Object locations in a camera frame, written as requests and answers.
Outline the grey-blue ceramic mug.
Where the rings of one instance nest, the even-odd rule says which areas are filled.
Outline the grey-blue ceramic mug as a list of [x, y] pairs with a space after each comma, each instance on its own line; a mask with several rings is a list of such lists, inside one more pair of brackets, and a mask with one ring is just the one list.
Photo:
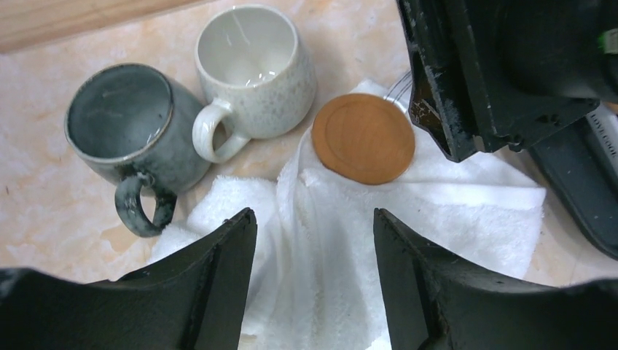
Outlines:
[[141, 63], [105, 68], [73, 97], [64, 122], [67, 142], [115, 185], [117, 214], [135, 235], [160, 235], [178, 196], [210, 168], [192, 143], [203, 107], [185, 86]]

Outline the black baking tray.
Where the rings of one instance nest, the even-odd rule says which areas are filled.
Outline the black baking tray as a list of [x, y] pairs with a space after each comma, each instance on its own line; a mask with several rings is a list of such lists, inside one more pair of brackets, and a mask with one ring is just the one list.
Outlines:
[[528, 152], [583, 236], [616, 260], [616, 113], [600, 104]]

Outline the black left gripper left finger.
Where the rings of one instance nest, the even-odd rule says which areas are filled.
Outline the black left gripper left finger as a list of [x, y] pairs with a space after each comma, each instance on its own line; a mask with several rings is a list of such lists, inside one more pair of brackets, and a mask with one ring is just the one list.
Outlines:
[[30, 268], [1, 271], [3, 349], [236, 349], [257, 220], [215, 231], [117, 281], [79, 284]]

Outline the wooden coaster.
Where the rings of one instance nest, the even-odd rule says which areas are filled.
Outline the wooden coaster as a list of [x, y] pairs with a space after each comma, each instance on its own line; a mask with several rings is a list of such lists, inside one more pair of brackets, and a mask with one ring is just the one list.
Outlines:
[[415, 134], [404, 112], [369, 93], [349, 93], [327, 102], [310, 132], [318, 159], [355, 182], [392, 182], [411, 165]]

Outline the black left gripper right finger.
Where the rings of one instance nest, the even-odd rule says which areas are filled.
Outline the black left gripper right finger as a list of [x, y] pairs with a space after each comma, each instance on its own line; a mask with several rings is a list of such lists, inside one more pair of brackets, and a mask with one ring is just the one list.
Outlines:
[[394, 349], [615, 349], [617, 281], [549, 287], [472, 263], [385, 209], [373, 233]]

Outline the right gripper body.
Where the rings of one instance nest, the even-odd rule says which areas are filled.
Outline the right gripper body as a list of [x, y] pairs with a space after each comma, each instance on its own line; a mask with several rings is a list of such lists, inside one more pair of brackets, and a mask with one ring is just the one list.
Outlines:
[[398, 1], [408, 107], [448, 160], [528, 149], [617, 102], [615, 1]]

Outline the white towel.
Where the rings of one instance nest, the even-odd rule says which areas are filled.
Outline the white towel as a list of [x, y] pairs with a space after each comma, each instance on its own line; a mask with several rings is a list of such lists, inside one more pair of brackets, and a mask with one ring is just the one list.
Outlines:
[[541, 232], [546, 190], [495, 155], [447, 160], [415, 128], [415, 157], [387, 184], [327, 169], [309, 133], [274, 181], [218, 176], [183, 222], [154, 245], [155, 263], [235, 214], [257, 239], [240, 349], [392, 349], [391, 309], [423, 316], [421, 244], [522, 278]]

